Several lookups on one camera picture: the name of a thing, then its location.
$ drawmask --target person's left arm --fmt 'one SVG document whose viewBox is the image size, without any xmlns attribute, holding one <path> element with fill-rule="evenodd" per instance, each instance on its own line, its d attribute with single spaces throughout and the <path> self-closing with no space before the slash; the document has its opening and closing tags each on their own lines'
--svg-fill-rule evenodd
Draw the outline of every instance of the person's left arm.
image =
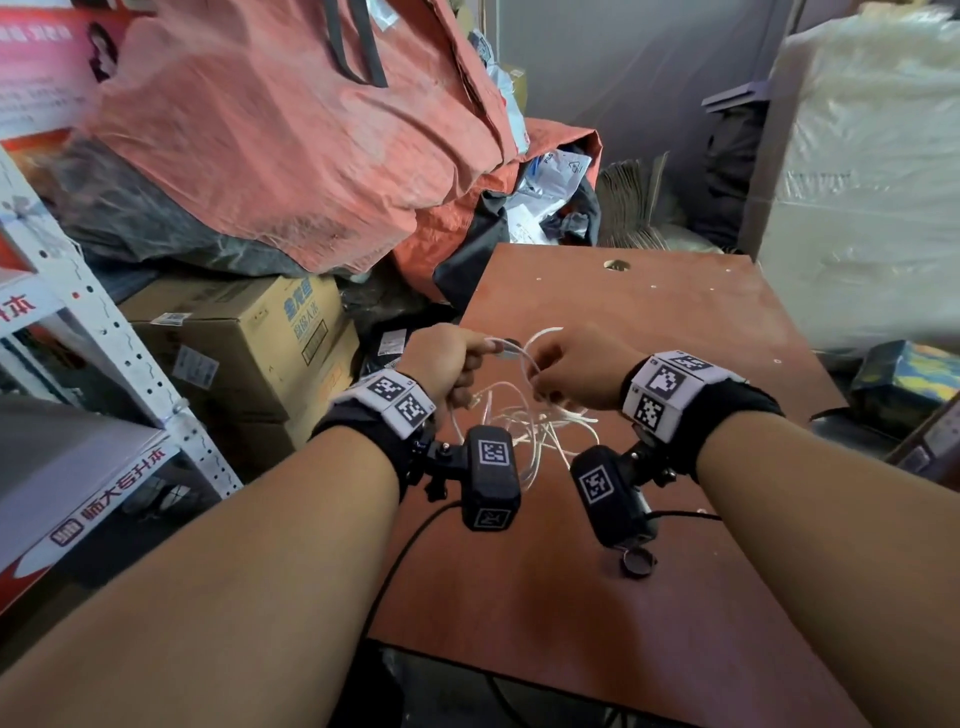
<svg viewBox="0 0 960 728">
<path fill-rule="evenodd" d="M 483 335 L 416 332 L 397 369 L 464 405 Z M 391 462 L 333 427 L 187 525 L 0 678 L 0 725 L 325 725 L 398 502 Z"/>
</svg>

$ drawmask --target tangled white cable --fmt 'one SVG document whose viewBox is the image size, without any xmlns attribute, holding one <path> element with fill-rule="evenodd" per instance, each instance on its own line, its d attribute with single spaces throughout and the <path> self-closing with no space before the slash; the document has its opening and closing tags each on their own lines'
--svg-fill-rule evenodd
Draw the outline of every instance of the tangled white cable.
<svg viewBox="0 0 960 728">
<path fill-rule="evenodd" d="M 520 372 L 523 374 L 524 381 L 529 384 L 530 380 L 526 375 L 524 360 L 532 365 L 535 372 L 539 372 L 540 367 L 537 366 L 537 362 L 534 361 L 533 356 L 531 356 L 527 350 L 544 334 L 560 330 L 562 330 L 562 328 L 553 327 L 538 331 L 523 347 L 519 347 L 512 341 L 495 337 L 490 337 L 488 341 L 495 341 L 498 344 L 502 344 L 504 350 L 519 354 Z M 492 414 L 493 390 L 497 387 L 509 387 L 513 389 L 520 396 L 523 404 L 504 407 L 497 414 Z M 570 468 L 569 458 L 579 454 L 564 449 L 564 446 L 560 443 L 560 438 L 557 436 L 558 429 L 570 425 L 578 425 L 588 430 L 589 433 L 593 435 L 596 444 L 600 444 L 600 437 L 591 426 L 596 425 L 597 420 L 587 417 L 586 409 L 579 412 L 572 412 L 549 402 L 545 402 L 540 407 L 531 407 L 530 401 L 528 401 L 523 392 L 520 391 L 520 388 L 510 381 L 497 381 L 489 387 L 481 389 L 473 396 L 470 409 L 477 406 L 481 401 L 485 402 L 481 424 L 497 425 L 506 429 L 514 438 L 514 447 L 521 443 L 529 443 L 531 445 L 530 465 L 520 473 L 520 482 L 523 483 L 524 491 L 530 490 L 534 481 L 537 479 L 537 473 L 540 472 L 540 457 L 544 448 L 556 450 L 564 460 L 564 464 L 568 470 Z M 463 444 L 464 434 L 460 429 L 460 425 L 457 423 L 456 416 L 452 412 L 450 419 L 453 422 L 453 428 L 457 433 L 457 437 L 460 438 L 460 442 Z"/>
</svg>

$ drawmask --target forearm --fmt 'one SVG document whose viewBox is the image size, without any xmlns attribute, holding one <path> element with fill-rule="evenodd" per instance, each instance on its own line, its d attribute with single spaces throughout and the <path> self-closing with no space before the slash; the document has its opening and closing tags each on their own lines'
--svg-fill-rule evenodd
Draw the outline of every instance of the forearm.
<svg viewBox="0 0 960 728">
<path fill-rule="evenodd" d="M 323 433 L 60 624 L 0 680 L 0 724 L 325 724 L 397 494 L 377 446 Z"/>
<path fill-rule="evenodd" d="M 764 581 L 876 725 L 960 714 L 960 497 L 786 420 L 739 413 L 701 484 Z"/>
</svg>

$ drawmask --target table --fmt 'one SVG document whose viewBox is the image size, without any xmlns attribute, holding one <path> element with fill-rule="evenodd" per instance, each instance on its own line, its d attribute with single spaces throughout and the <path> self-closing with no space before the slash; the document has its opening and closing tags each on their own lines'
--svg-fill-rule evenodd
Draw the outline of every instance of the table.
<svg viewBox="0 0 960 728">
<path fill-rule="evenodd" d="M 605 267 L 612 259 L 629 270 Z M 500 245 L 463 325 L 525 342 L 587 321 L 642 351 L 681 349 L 736 371 L 797 423 L 844 404 L 745 256 Z M 485 363 L 478 386 L 500 379 L 526 386 L 517 362 L 499 359 Z M 513 403 L 498 392 L 494 409 Z M 604 444 L 623 451 L 636 441 L 615 414 L 599 417 Z M 476 418 L 460 417 L 465 431 Z M 590 444 L 569 430 L 565 445 Z M 442 435 L 453 440 L 449 427 Z M 525 446 L 516 457 L 522 466 Z M 451 483 L 450 497 L 458 490 Z M 687 478 L 644 494 L 655 510 L 710 508 Z M 408 491 L 388 565 L 439 505 Z M 549 450 L 508 531 L 471 533 L 458 514 L 443 514 L 411 549 L 371 637 L 709 728 L 866 725 L 722 523 L 664 521 L 649 546 L 657 570 L 624 578 Z"/>
</svg>

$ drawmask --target plastic-wrapped stack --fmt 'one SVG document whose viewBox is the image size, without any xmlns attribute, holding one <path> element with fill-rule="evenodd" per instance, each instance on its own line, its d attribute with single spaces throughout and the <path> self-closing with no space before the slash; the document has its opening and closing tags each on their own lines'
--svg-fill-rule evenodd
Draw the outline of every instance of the plastic-wrapped stack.
<svg viewBox="0 0 960 728">
<path fill-rule="evenodd" d="M 771 83 L 740 247 L 818 351 L 960 350 L 960 23 L 831 21 Z"/>
</svg>

